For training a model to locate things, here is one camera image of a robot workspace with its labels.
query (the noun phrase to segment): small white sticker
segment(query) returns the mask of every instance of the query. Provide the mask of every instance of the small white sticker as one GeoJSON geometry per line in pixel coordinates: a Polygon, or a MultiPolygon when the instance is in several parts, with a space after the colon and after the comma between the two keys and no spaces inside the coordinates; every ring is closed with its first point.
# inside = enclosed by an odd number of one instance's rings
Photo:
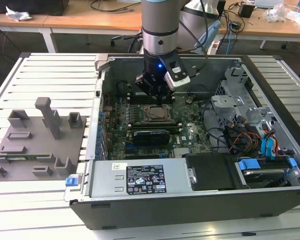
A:
{"type": "Polygon", "coordinates": [[[181,67],[177,66],[175,68],[172,68],[172,72],[174,72],[175,74],[180,73],[181,72],[181,67]]]}
{"type": "Polygon", "coordinates": [[[112,163],[112,170],[126,170],[127,166],[126,162],[112,163]]]}

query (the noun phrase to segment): gray platform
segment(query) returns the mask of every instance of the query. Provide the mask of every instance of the gray platform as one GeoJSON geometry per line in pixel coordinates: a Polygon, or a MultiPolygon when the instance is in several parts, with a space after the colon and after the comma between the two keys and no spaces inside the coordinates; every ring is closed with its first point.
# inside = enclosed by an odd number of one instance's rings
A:
{"type": "Polygon", "coordinates": [[[47,118],[28,117],[23,110],[11,112],[11,126],[0,144],[0,182],[64,180],[76,171],[86,117],[78,112],[59,117],[50,104],[45,110],[60,130],[57,139],[47,118]]]}

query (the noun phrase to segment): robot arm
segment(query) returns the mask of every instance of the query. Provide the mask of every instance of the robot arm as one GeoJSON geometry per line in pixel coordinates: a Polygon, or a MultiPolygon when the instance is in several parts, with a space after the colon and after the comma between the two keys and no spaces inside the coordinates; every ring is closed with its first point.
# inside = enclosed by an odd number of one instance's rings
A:
{"type": "Polygon", "coordinates": [[[190,83],[176,52],[181,7],[188,0],[142,0],[144,71],[135,84],[160,104],[171,91],[190,83]]]}

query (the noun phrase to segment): motherboard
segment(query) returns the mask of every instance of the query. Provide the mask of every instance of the motherboard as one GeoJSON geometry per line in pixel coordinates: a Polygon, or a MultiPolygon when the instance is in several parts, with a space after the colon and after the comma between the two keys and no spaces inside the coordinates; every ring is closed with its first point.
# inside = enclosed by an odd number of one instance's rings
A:
{"type": "Polygon", "coordinates": [[[202,102],[177,95],[173,102],[132,104],[105,100],[108,160],[181,158],[212,151],[202,125],[202,102]]]}

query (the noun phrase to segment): black plastic cover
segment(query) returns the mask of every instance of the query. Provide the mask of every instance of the black plastic cover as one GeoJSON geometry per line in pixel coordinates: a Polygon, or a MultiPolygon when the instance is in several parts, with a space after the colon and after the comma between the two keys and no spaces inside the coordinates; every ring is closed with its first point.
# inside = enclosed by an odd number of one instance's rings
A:
{"type": "Polygon", "coordinates": [[[228,153],[199,153],[185,156],[188,168],[195,172],[194,191],[245,189],[241,184],[235,161],[228,153]]]}

